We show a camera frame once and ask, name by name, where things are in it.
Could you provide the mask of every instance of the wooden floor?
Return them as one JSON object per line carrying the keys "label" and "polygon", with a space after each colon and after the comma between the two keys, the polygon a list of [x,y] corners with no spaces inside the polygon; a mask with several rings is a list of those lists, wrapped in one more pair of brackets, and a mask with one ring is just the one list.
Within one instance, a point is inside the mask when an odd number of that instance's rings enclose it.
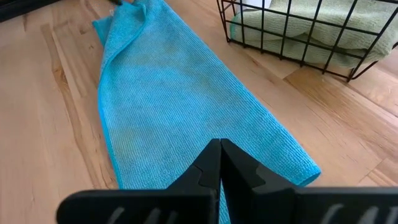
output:
{"label": "wooden floor", "polygon": [[[313,185],[398,185],[397,51],[347,85],[227,44],[215,0],[167,2],[319,164]],[[111,8],[60,1],[0,24],[0,223],[54,223],[68,194],[117,187],[91,26]]]}

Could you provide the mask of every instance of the microfiber cloth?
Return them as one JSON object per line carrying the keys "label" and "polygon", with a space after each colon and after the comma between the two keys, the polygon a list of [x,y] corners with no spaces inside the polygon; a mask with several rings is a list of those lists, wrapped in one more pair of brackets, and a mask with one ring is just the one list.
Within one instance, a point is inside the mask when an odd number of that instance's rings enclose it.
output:
{"label": "microfiber cloth", "polygon": [[[289,0],[272,0],[269,9],[287,12]],[[319,0],[293,0],[290,13],[313,19]],[[317,17],[319,21],[343,25],[348,15],[353,0],[323,0]],[[388,19],[394,13],[398,4],[380,2],[375,0],[359,0],[347,23],[348,27],[379,33]],[[262,11],[246,10],[243,12],[243,24],[261,29]],[[283,35],[286,16],[274,12],[264,12],[264,30]],[[234,22],[241,23],[241,14],[233,18]],[[312,26],[312,21],[289,17],[286,36],[307,41]],[[311,35],[311,43],[331,49],[339,36],[341,28],[326,24],[315,23]],[[242,42],[242,28],[240,25],[231,24],[231,38]],[[345,29],[338,43],[338,50],[363,56],[366,49],[373,43],[376,36]],[[264,33],[263,49],[280,53],[282,37]],[[261,48],[261,32],[244,28],[244,41],[254,47]],[[365,59],[366,62],[380,60],[391,53],[394,44],[398,42],[398,19],[394,18],[381,38],[376,42],[372,51]],[[301,60],[305,44],[294,40],[285,39],[284,56]],[[308,46],[305,61],[310,63],[325,64],[330,56],[330,50]],[[331,64],[353,68],[359,63],[358,58],[335,53]]]}
{"label": "microfiber cloth", "polygon": [[165,2],[124,2],[114,16],[93,24],[104,45],[99,114],[120,188],[168,187],[213,138],[230,139],[297,185],[320,174]]}

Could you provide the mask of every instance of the wire basket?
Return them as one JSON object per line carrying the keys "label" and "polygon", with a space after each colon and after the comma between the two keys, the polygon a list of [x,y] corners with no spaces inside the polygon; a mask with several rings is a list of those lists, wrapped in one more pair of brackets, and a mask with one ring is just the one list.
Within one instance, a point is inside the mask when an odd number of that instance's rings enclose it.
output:
{"label": "wire basket", "polygon": [[[382,37],[383,33],[386,31],[386,29],[389,27],[390,23],[394,20],[397,12],[398,12],[398,1],[397,0],[376,0],[377,2],[386,2],[386,3],[390,3],[393,13],[388,17],[387,22],[383,25],[383,27],[381,28],[381,30],[379,32],[373,32],[373,31],[369,31],[369,30],[363,30],[363,29],[358,29],[355,28],[353,26],[349,26],[349,20],[351,15],[353,14],[353,11],[357,5],[358,0],[353,0],[352,5],[349,7],[349,11],[347,13],[347,16],[345,17],[344,23],[342,24],[334,24],[332,22],[328,22],[328,21],[323,21],[320,20],[318,18],[319,12],[320,12],[320,8],[322,5],[322,1],[323,0],[318,0],[318,4],[317,4],[317,8],[315,10],[315,14],[313,18],[309,18],[309,17],[304,17],[304,16],[300,16],[300,15],[296,15],[296,14],[292,14],[291,12],[291,6],[292,6],[292,1],[294,0],[286,0],[288,2],[287,5],[287,10],[286,12],[282,12],[282,11],[276,11],[273,9],[267,9],[264,7],[265,5],[265,1],[266,0],[262,0],[262,7],[259,6],[254,6],[254,5],[250,5],[250,4],[246,4],[243,2],[243,0],[217,0],[218,3],[218,9],[220,11],[220,17],[221,17],[221,21],[223,23],[223,28],[224,28],[224,32],[225,32],[225,36],[226,36],[226,41],[227,42],[233,42],[236,44],[240,44],[243,47],[250,47],[250,48],[254,48],[259,50],[261,53],[269,53],[272,55],[276,55],[278,56],[281,60],[282,59],[287,59],[287,60],[291,60],[294,62],[297,62],[300,64],[300,66],[302,67],[303,65],[318,69],[322,71],[322,74],[324,74],[325,72],[330,73],[332,75],[336,75],[338,77],[342,77],[345,78],[347,82],[349,82],[350,80],[354,80],[358,77],[360,77],[364,72],[366,72],[369,68],[371,68],[374,64],[377,63],[376,61],[371,62],[366,68],[362,69],[359,72],[359,68],[362,66],[362,64],[364,63],[365,59],[367,58],[367,56],[369,55],[369,53],[372,51],[373,47],[376,45],[376,43],[378,42],[378,40]],[[255,11],[261,11],[261,20],[258,23],[258,26],[250,26],[245,24],[245,11],[244,8],[246,9],[252,9]],[[240,12],[243,12],[242,15],[240,15],[240,19],[238,19],[239,21],[234,21],[233,20],[229,20],[227,19],[228,16],[233,16],[234,18],[239,15]],[[276,32],[272,32],[270,30],[267,30],[266,27],[264,27],[264,13],[274,13],[274,14],[278,14],[278,15],[282,15],[284,16],[284,29],[283,29],[283,33],[276,33]],[[289,24],[289,18],[295,18],[295,19],[301,19],[304,20],[305,22],[311,22],[311,27],[308,33],[308,38],[306,40],[303,39],[298,39],[296,37],[292,37],[292,36],[288,36],[287,35],[287,28],[288,28],[288,24]],[[312,40],[312,34],[313,34],[313,30],[315,27],[315,24],[323,24],[323,25],[328,25],[331,27],[337,27],[340,28],[340,31],[338,32],[337,38],[333,44],[333,46],[325,46],[325,45],[321,45],[318,44],[316,42],[314,42]],[[241,40],[236,40],[231,38],[231,30],[228,28],[231,26],[238,26],[240,27],[239,31],[241,31]],[[259,33],[259,35],[261,35],[260,37],[260,41],[261,43],[259,43],[259,45],[252,45],[250,43],[248,43],[247,41],[245,41],[245,32],[247,33],[249,30],[256,30],[256,32]],[[339,41],[341,40],[341,37],[343,36],[344,31],[349,30],[349,32],[359,32],[362,34],[366,34],[366,35],[371,35],[374,36],[374,40],[371,42],[370,46],[368,48],[363,49],[363,53],[362,54],[351,54],[349,52],[346,52],[344,50],[342,50],[338,44]],[[270,50],[266,50],[264,49],[266,47],[266,42],[264,41],[264,34],[266,35],[274,35],[279,37],[282,40],[281,46],[280,46],[280,51],[275,52],[275,51],[270,51]],[[299,42],[305,45],[305,47],[303,48],[303,53],[302,53],[302,57],[301,60],[297,59],[297,58],[291,58],[288,57],[286,55],[284,55],[284,51],[286,52],[286,48],[285,47],[285,41],[286,40],[293,40],[294,42]],[[308,52],[308,46],[310,47],[318,47],[320,49],[323,50],[327,50],[328,51],[328,59],[326,61],[326,63],[323,63],[323,65],[321,67],[316,66],[314,63],[309,63],[306,62],[306,54]],[[353,67],[351,69],[351,71],[349,72],[349,75],[342,75],[340,73],[334,72],[329,70],[329,66],[331,64],[331,59],[333,57],[333,55],[337,53],[337,54],[341,54],[341,55],[345,55],[347,57],[352,57],[352,58],[356,58],[358,60],[358,63],[356,63],[356,66]]]}

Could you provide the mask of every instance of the black wire basket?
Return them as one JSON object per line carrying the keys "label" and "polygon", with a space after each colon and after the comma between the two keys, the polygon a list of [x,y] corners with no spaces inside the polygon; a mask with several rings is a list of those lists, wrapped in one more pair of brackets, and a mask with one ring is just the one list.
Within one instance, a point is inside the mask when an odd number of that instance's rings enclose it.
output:
{"label": "black wire basket", "polygon": [[[319,19],[320,8],[322,6],[323,0],[318,0],[318,4],[316,6],[316,10],[314,12],[313,17],[305,17],[305,16],[291,13],[292,1],[295,1],[295,0],[286,0],[287,1],[287,10],[285,12],[273,10],[272,8],[267,9],[266,7],[264,7],[265,1],[266,0],[262,0],[262,7],[259,7],[259,6],[255,6],[255,5],[246,4],[243,0],[217,0],[218,9],[220,11],[220,17],[221,17],[221,21],[223,23],[223,28],[224,28],[227,42],[233,42],[236,44],[240,44],[243,47],[254,48],[254,49],[259,50],[261,53],[266,52],[266,53],[269,53],[272,55],[276,55],[281,60],[282,59],[291,60],[291,61],[299,63],[301,67],[303,65],[306,65],[306,66],[321,70],[322,73],[327,72],[332,75],[336,75],[338,77],[344,78],[344,79],[346,79],[347,82],[360,77],[364,72],[366,72],[369,68],[371,68],[373,65],[375,65],[378,62],[378,60],[367,62],[366,59],[367,59],[369,53],[374,48],[374,46],[376,45],[376,43],[379,41],[379,39],[382,37],[384,32],[387,30],[387,28],[389,27],[391,22],[394,20],[396,14],[398,12],[398,1],[397,0],[374,0],[376,3],[381,2],[382,4],[389,4],[388,7],[390,9],[389,10],[390,13],[387,15],[388,17],[386,17],[387,18],[386,23],[383,26],[381,26],[381,29],[378,32],[375,32],[373,30],[359,29],[359,28],[355,28],[355,26],[349,25],[349,20],[350,20],[351,16],[353,15],[353,12],[357,5],[357,2],[363,1],[363,0],[352,0],[352,5],[349,5],[349,7],[348,7],[349,11],[348,11],[342,24],[332,23],[332,22],[328,22],[328,21]],[[259,15],[259,13],[261,13],[261,17],[258,19],[258,23],[256,24],[256,26],[245,23],[245,21],[244,21],[246,18],[245,12],[248,10],[257,11],[258,12],[257,15]],[[284,20],[283,31],[278,33],[278,32],[273,32],[272,30],[267,29],[267,26],[264,24],[264,19],[265,19],[264,14],[265,13],[274,13],[274,14],[278,14],[278,16],[283,16],[283,20]],[[289,18],[294,18],[296,20],[301,19],[307,23],[308,22],[311,23],[310,30],[306,34],[305,39],[303,39],[303,38],[298,39],[295,36],[287,35],[287,33],[289,33],[288,32]],[[316,24],[322,24],[323,26],[326,25],[326,26],[330,26],[330,27],[337,27],[339,29],[339,31],[336,32],[336,34],[338,34],[338,35],[336,36],[335,40],[333,39],[334,44],[332,44],[332,45],[319,44],[317,41],[314,41],[312,39],[314,27],[316,26]],[[239,36],[241,36],[241,38],[239,38],[239,39],[231,38],[231,32],[232,32],[231,26],[239,27]],[[359,32],[361,34],[371,35],[371,36],[373,36],[372,38],[374,38],[374,39],[373,39],[373,41],[370,41],[370,44],[368,45],[367,48],[361,49],[360,54],[352,54],[350,52],[344,51],[344,49],[342,49],[339,46],[339,42],[343,36],[343,33],[345,31],[347,32],[347,30],[348,30],[348,32]],[[248,37],[245,37],[245,33],[248,33],[248,31],[252,32],[252,33],[253,33],[253,31],[258,33],[257,38],[260,41],[258,42],[257,45],[251,44],[250,41],[248,41]],[[266,49],[267,42],[264,41],[264,35],[272,35],[281,40],[281,45],[277,52],[275,50],[270,51],[270,50]],[[297,57],[292,58],[292,57],[289,57],[288,55],[284,54],[289,50],[289,48],[286,47],[286,44],[285,44],[287,40],[299,42],[299,43],[303,44],[302,45],[302,54],[300,52],[301,59],[298,59]],[[319,49],[323,49],[323,50],[327,51],[328,57],[325,57],[325,58],[327,58],[327,60],[325,60],[323,63],[321,63],[321,67],[317,66],[317,63],[308,62],[306,60],[306,54],[308,53],[308,46],[310,46],[311,48],[315,47],[315,48],[319,48]],[[395,48],[396,46],[397,46],[397,43],[395,43],[392,46],[392,48]],[[346,58],[347,57],[356,58],[355,65],[350,67],[351,70],[349,72],[349,75],[343,75],[343,74],[334,72],[329,69],[332,57],[333,57],[333,55],[336,55],[336,54],[344,55],[344,57],[346,57]],[[364,62],[369,63],[369,65],[367,65],[364,69],[362,69],[359,72],[359,68],[362,65],[365,65]]]}

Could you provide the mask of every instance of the green towel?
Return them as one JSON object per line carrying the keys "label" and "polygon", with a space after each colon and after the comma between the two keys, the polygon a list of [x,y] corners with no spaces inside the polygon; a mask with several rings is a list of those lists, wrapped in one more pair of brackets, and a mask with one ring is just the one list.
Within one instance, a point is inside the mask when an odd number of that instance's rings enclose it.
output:
{"label": "green towel", "polygon": [[[324,0],[322,2],[317,20],[343,25],[352,6],[353,0]],[[290,13],[307,18],[314,18],[317,10],[318,0],[292,0]],[[288,0],[272,0],[269,9],[287,12]],[[348,21],[348,26],[379,33],[391,17],[397,5],[373,0],[359,0]],[[261,29],[262,11],[246,10],[243,12],[244,24]],[[273,12],[264,13],[264,30],[284,33],[286,16]],[[241,14],[233,18],[234,22],[241,23]],[[289,17],[286,35],[296,39],[307,41],[312,21]],[[325,47],[332,48],[340,33],[341,28],[325,24],[315,23],[311,42]],[[231,24],[231,38],[242,41],[242,30],[240,25]],[[352,30],[345,30],[338,43],[338,50],[363,56],[366,49],[370,47],[374,35],[364,34]],[[258,30],[244,28],[244,40],[248,45],[261,47],[261,32]],[[398,19],[395,18],[383,36],[378,40],[372,51],[367,56],[365,62],[373,62],[389,55],[393,45],[398,41]],[[271,52],[280,53],[282,38],[264,33],[263,49]],[[284,56],[301,60],[305,44],[294,40],[285,39]],[[330,55],[329,50],[319,47],[308,46],[305,61],[309,63],[326,63]],[[332,64],[342,67],[353,68],[359,63],[359,59],[342,54],[334,54]]]}

